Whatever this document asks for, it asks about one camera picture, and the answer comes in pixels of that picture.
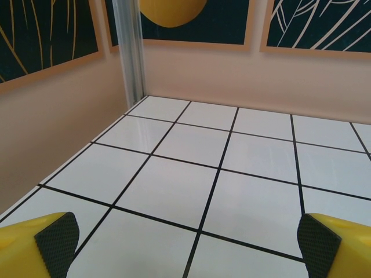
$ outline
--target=black grout line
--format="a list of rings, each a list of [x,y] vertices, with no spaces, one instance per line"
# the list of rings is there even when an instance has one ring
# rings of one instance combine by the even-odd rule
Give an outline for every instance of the black grout line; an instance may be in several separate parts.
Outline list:
[[[94,235],[94,233],[98,230],[99,226],[103,223],[103,221],[107,218],[107,216],[109,215],[109,213],[111,212],[112,210],[112,207],[110,207],[106,213],[104,213],[104,215],[102,216],[102,218],[98,221],[98,223],[94,226],[94,228],[90,231],[90,233],[88,234],[88,236],[86,237],[86,239],[81,243],[80,247],[76,250],[75,254],[74,254],[74,258],[72,261],[74,261],[76,259],[76,257],[81,253],[82,249],[86,246],[86,244],[88,243],[89,239]]]
[[[229,130],[225,130],[225,129],[216,129],[215,127],[191,125],[190,123],[177,123],[177,125],[183,125],[183,126],[194,126],[194,127],[201,127],[202,129],[211,129],[211,130],[217,130],[217,131],[229,132]]]
[[[339,150],[339,151],[355,152],[355,153],[365,154],[365,152],[354,151],[352,149],[342,149],[342,148],[336,148],[336,147],[330,147],[330,146],[323,146],[323,145],[317,145],[317,144],[305,143],[305,142],[298,142],[298,141],[296,141],[296,143],[297,144],[301,144],[301,145],[309,145],[309,146],[315,146],[315,147],[321,147],[321,148],[327,148],[327,149],[336,149],[336,150]]]
[[[22,202],[20,202],[15,208],[13,208],[10,212],[8,212],[3,218],[0,219],[0,223],[4,220],[6,220],[12,213],[14,213],[17,209],[19,209],[20,206],[22,206],[25,202],[27,202],[32,196],[34,196],[41,188],[36,189],[31,193],[29,196],[27,196]]]
[[[106,202],[102,202],[102,201],[99,201],[99,200],[96,200],[96,199],[85,197],[85,196],[82,196],[80,194],[75,194],[75,193],[65,191],[65,190],[62,190],[62,189],[59,189],[59,188],[54,188],[54,187],[43,185],[43,184],[38,184],[38,186],[40,188],[45,188],[45,189],[48,189],[50,191],[55,191],[55,192],[58,192],[58,193],[61,193],[61,194],[71,196],[71,197],[82,199],[84,201],[92,202],[92,203],[95,203],[95,204],[100,204],[101,206],[105,206],[105,207],[110,207],[111,206],[111,204],[108,204]]]
[[[233,118],[233,122],[232,122],[232,125],[231,125],[231,128],[230,128],[229,134],[228,134],[228,138],[227,138],[227,141],[225,142],[225,146],[224,146],[224,149],[223,149],[223,154],[221,155],[221,158],[220,158],[220,161],[219,161],[219,166],[218,166],[218,169],[216,171],[215,179],[213,181],[213,185],[211,187],[210,194],[209,194],[209,197],[208,197],[208,201],[206,202],[205,210],[203,211],[202,218],[201,218],[201,221],[200,221],[200,224],[199,224],[199,227],[198,227],[198,232],[197,232],[195,240],[193,242],[190,256],[188,257],[188,261],[187,261],[187,264],[186,264],[186,267],[185,267],[185,270],[184,270],[184,273],[183,273],[183,278],[188,277],[188,274],[189,274],[190,269],[191,269],[192,261],[193,261],[194,255],[196,253],[197,244],[199,242],[199,238],[201,236],[202,228],[203,228],[203,225],[205,224],[206,216],[208,214],[210,204],[211,204],[211,200],[213,198],[215,187],[216,187],[216,184],[217,184],[217,181],[218,181],[218,178],[219,178],[219,174],[220,174],[220,171],[221,171],[221,166],[223,165],[225,154],[227,153],[228,144],[229,144],[231,136],[232,136],[232,131],[233,131],[236,119],[237,119],[238,111],[239,111],[239,108],[236,109],[236,113],[235,113],[234,118]]]
[[[148,153],[148,152],[135,151],[134,149],[121,148],[121,147],[117,147],[117,146],[101,144],[101,143],[96,143],[96,142],[92,142],[92,144],[101,145],[101,146],[105,146],[105,147],[109,147],[109,148],[121,149],[123,151],[136,152],[136,153],[140,153],[142,155],[150,155],[150,153]],[[201,163],[192,162],[192,161],[186,161],[186,160],[177,159],[177,158],[171,158],[171,157],[168,157],[168,156],[155,155],[155,154],[153,154],[152,156],[155,157],[155,158],[163,158],[163,159],[167,159],[167,160],[183,162],[183,163],[192,164],[192,165],[196,165],[196,166],[201,166],[201,167],[206,167],[206,168],[211,168],[211,169],[218,169],[218,167],[215,167],[215,166],[201,164]]]
[[[99,228],[99,226],[103,223],[103,221],[107,218],[107,216],[109,215],[109,213],[111,212],[111,210],[113,209],[113,207],[116,206],[116,204],[118,203],[119,199],[122,197],[122,195],[128,190],[128,188],[130,187],[130,185],[132,184],[132,182],[134,181],[134,179],[138,176],[139,172],[144,168],[144,166],[147,164],[147,162],[149,161],[149,159],[152,157],[152,155],[155,153],[155,151],[157,150],[157,148],[160,146],[160,144],[164,141],[165,137],[170,133],[171,129],[173,129],[174,125],[176,124],[176,122],[179,120],[179,118],[182,116],[182,114],[184,113],[184,111],[186,111],[186,109],[188,108],[188,106],[190,106],[191,102],[189,102],[187,104],[187,106],[183,109],[183,111],[180,113],[180,115],[178,116],[178,118],[176,119],[176,121],[171,125],[171,127],[169,128],[169,130],[167,130],[167,132],[165,133],[165,135],[161,138],[161,140],[159,141],[159,143],[157,143],[156,147],[152,150],[152,152],[150,153],[150,155],[145,159],[145,161],[143,162],[143,164],[139,167],[139,169],[135,172],[134,176],[130,179],[130,181],[128,182],[128,184],[125,186],[125,188],[121,191],[121,193],[117,196],[117,198],[115,199],[115,201],[112,203],[112,206],[108,209],[108,211],[103,215],[103,217],[101,218],[101,220],[97,223],[97,225],[94,227],[94,229],[90,232],[90,234],[87,236],[87,238],[83,241],[83,243],[80,245],[79,249],[77,249],[77,251],[75,252],[75,256],[74,256],[74,259],[80,254],[80,252],[82,251],[82,249],[86,246],[86,244],[88,243],[88,241],[92,238],[92,236],[94,235],[95,231],[97,231],[97,229]]]
[[[358,132],[357,132],[357,129],[355,129],[355,127],[354,127],[354,125],[353,125],[352,123],[349,123],[349,124],[350,124],[350,126],[352,127],[352,129],[353,129],[355,135],[357,136],[359,142],[361,143],[363,149],[365,150],[367,156],[368,156],[369,159],[371,160],[371,155],[370,155],[370,153],[368,152],[366,145],[363,143],[363,141],[362,141],[362,139],[361,139],[361,136],[359,136],[359,134],[358,134]]]
[[[259,250],[259,251],[269,253],[269,254],[272,254],[272,255],[277,255],[277,256],[280,256],[280,257],[284,257],[286,259],[292,259],[292,260],[297,261],[297,262],[304,262],[304,260],[302,258],[293,256],[293,255],[289,255],[289,254],[286,254],[286,253],[282,253],[282,252],[279,252],[279,251],[274,251],[272,249],[268,249],[268,248],[265,248],[265,247],[262,247],[262,246],[250,244],[250,243],[247,243],[247,242],[242,242],[240,240],[231,239],[229,237],[216,235],[214,233],[210,233],[210,232],[206,232],[206,231],[202,231],[201,233],[205,236],[210,236],[210,237],[213,237],[215,239],[224,240],[225,242],[230,242],[230,243],[242,245],[242,246],[245,246],[245,247],[248,247],[248,248],[251,248],[251,249],[255,249],[255,250]]]
[[[319,188],[319,187],[314,187],[314,186],[304,185],[304,184],[302,185],[302,187],[315,189],[315,190],[319,190],[319,191],[325,191],[325,192],[334,193],[334,194],[343,195],[343,196],[348,196],[348,197],[353,197],[353,198],[357,198],[357,199],[361,199],[361,200],[371,201],[371,198],[362,197],[362,196],[358,196],[358,195],[353,195],[353,194],[349,194],[349,193],[344,193],[344,192],[340,192],[340,191],[334,191],[334,190],[330,190],[330,189]]]
[[[215,166],[201,164],[201,163],[192,162],[192,161],[186,161],[186,160],[177,159],[177,158],[170,158],[170,157],[162,156],[162,155],[153,155],[153,157],[163,158],[163,159],[167,159],[167,160],[173,160],[173,161],[177,161],[177,162],[183,162],[183,163],[192,164],[192,165],[201,166],[201,167],[206,167],[206,168],[211,168],[211,169],[218,169],[218,167],[215,167]]]
[[[274,138],[274,137],[269,137],[269,136],[262,136],[262,135],[251,134],[251,133],[244,133],[244,132],[239,132],[239,131],[233,131],[233,133],[249,135],[249,136],[254,136],[254,137],[261,137],[261,138],[266,138],[266,139],[273,139],[273,140],[284,141],[284,142],[292,142],[292,140]]]
[[[297,146],[296,146],[296,137],[295,137],[295,127],[294,127],[293,115],[290,115],[290,119],[291,119],[292,139],[293,139],[294,155],[295,155],[295,163],[296,163],[297,183],[298,183],[298,188],[299,188],[300,209],[301,209],[301,214],[304,215],[305,214],[304,196],[303,196],[303,189],[301,187],[299,156],[297,154]]]
[[[265,176],[263,176],[263,175],[254,175],[254,174],[244,173],[244,172],[240,172],[240,171],[235,171],[235,170],[225,169],[225,168],[222,168],[222,171],[226,171],[226,172],[230,172],[230,173],[234,173],[234,174],[240,174],[240,175],[248,175],[248,176],[250,176],[250,177],[254,177],[254,178],[262,178],[262,179],[264,179],[264,180],[280,182],[280,183],[283,183],[283,184],[290,184],[290,185],[295,185],[295,186],[298,186],[298,185],[299,185],[299,184],[296,183],[296,182],[284,181],[284,180],[278,180],[278,179],[276,179],[276,178],[265,177]]]
[[[173,123],[171,120],[160,120],[160,119],[154,119],[154,118],[136,116],[136,115],[127,115],[127,116],[128,117],[133,117],[133,118],[139,118],[139,119],[146,119],[146,120],[157,120],[159,122],[165,122],[165,123]]]
[[[130,214],[133,214],[133,215],[136,215],[136,216],[139,216],[139,217],[143,217],[143,218],[146,218],[146,219],[149,219],[149,220],[153,220],[153,221],[156,221],[156,222],[160,222],[160,223],[163,223],[163,224],[167,224],[167,225],[170,225],[170,226],[174,226],[174,227],[177,227],[177,228],[180,228],[180,229],[188,230],[188,231],[195,232],[195,233],[197,232],[196,228],[185,226],[185,225],[182,225],[182,224],[179,224],[179,223],[175,223],[173,221],[161,219],[161,218],[151,216],[151,215],[148,215],[148,214],[139,213],[139,212],[134,211],[134,210],[125,209],[123,207],[118,207],[118,206],[114,206],[114,209],[124,211],[126,213],[130,213]]]
[[[121,148],[121,147],[118,147],[118,146],[107,145],[107,144],[102,144],[102,143],[98,143],[98,142],[92,142],[92,144],[96,144],[96,145],[100,145],[100,146],[104,146],[104,147],[109,147],[109,148],[114,148],[114,149],[121,149],[123,151],[128,151],[128,152],[136,152],[136,153],[140,153],[142,155],[149,155],[148,152],[141,152],[141,151],[137,151],[135,149]]]
[[[237,108],[236,106],[233,106],[233,105],[227,105],[227,104],[218,104],[218,103],[206,103],[204,101],[195,101],[195,100],[185,100],[185,99],[180,99],[180,98],[175,98],[175,97],[160,97],[160,96],[150,96],[150,97],[157,97],[157,98],[167,98],[168,100],[183,100],[183,101],[192,101],[193,103],[205,103],[205,104],[211,104],[211,105],[219,105],[219,106],[226,106],[226,107],[233,107],[233,108]]]

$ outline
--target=yellow line pattern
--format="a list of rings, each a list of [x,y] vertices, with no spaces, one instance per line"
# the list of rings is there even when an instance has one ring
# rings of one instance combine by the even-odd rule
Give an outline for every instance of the yellow line pattern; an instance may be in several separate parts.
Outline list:
[[[72,48],[72,60],[75,57],[75,48],[76,48],[76,0],[74,0],[74,45]]]
[[[70,27],[70,0],[67,0],[67,33]]]
[[[26,15],[26,6],[24,6],[24,0],[22,0],[24,19],[26,20],[26,27],[28,29],[27,15]]]
[[[4,41],[6,42],[8,48],[10,49],[10,51],[12,52],[14,58],[17,60],[19,66],[23,69],[24,73],[25,74],[28,74],[26,68],[24,67],[24,65],[22,64],[21,60],[19,60],[19,57],[17,55],[17,53],[14,51],[14,48],[12,47],[12,45],[10,44],[8,38],[6,37],[5,33],[4,33],[4,30],[2,29],[2,27],[0,26],[0,34],[2,35],[2,37],[4,38]]]
[[[52,34],[53,34],[53,13],[54,13],[54,3],[55,0],[50,0],[50,41],[52,40]]]
[[[12,17],[12,40],[13,40],[13,48],[16,43],[16,37],[14,36],[14,13],[13,13],[13,0],[9,0],[10,3],[10,16]]]
[[[53,66],[53,46],[50,46],[50,66]]]
[[[43,63],[43,58],[42,58],[42,44],[41,44],[40,28],[39,28],[39,23],[38,23],[38,20],[37,20],[37,15],[36,15],[36,10],[35,10],[34,0],[31,0],[31,4],[32,4],[32,9],[34,11],[34,16],[35,16],[35,21],[36,21],[36,28],[37,28],[37,34],[39,36],[39,47],[40,47],[40,56],[41,56],[41,69],[44,69],[44,63]]]

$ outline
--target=beige wall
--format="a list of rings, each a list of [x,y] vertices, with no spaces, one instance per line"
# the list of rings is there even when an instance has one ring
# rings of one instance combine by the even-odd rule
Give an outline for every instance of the beige wall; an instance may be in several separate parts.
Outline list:
[[[149,94],[371,123],[370,61],[260,53],[256,2],[249,53],[146,46]]]
[[[0,213],[126,109],[118,54],[0,95]]]

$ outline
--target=yellow moon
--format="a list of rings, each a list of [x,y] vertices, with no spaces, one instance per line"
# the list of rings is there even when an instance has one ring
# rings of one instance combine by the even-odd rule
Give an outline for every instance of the yellow moon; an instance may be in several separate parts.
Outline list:
[[[199,15],[208,0],[140,0],[141,12],[153,23],[173,28]]]

